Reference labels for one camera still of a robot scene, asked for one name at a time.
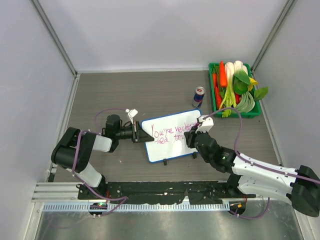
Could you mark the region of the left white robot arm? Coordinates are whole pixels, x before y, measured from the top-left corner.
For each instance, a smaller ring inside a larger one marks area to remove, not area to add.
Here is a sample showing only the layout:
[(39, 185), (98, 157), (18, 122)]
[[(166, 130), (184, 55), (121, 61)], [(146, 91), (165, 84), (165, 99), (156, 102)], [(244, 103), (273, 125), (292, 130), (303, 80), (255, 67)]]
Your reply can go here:
[(97, 200), (106, 195), (107, 188), (105, 177), (89, 163), (92, 151), (112, 153), (118, 147), (119, 140), (130, 139), (133, 143), (155, 140), (132, 117), (128, 123), (122, 123), (119, 115), (112, 114), (107, 117), (100, 134), (69, 127), (51, 154), (52, 163), (90, 186), (89, 194)]

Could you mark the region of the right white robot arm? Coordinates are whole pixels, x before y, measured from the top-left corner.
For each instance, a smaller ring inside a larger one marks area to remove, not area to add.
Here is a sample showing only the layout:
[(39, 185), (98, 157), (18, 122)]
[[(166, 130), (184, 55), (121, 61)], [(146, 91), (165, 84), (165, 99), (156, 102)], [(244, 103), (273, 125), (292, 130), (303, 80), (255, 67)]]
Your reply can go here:
[(221, 173), (229, 173), (226, 193), (269, 197), (290, 204), (298, 212), (320, 215), (320, 179), (308, 166), (298, 169), (272, 165), (220, 146), (208, 132), (192, 127), (184, 133), (186, 145), (195, 148), (203, 160)]

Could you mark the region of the blue framed whiteboard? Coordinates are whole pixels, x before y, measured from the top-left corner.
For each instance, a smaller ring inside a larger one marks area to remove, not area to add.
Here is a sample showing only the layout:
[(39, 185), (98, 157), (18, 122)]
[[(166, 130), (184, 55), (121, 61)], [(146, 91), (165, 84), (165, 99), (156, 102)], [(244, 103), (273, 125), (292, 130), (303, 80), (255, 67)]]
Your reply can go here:
[(148, 161), (157, 163), (197, 152), (187, 147), (184, 132), (190, 131), (201, 115), (199, 109), (193, 109), (142, 121), (142, 129), (154, 138), (145, 143)]

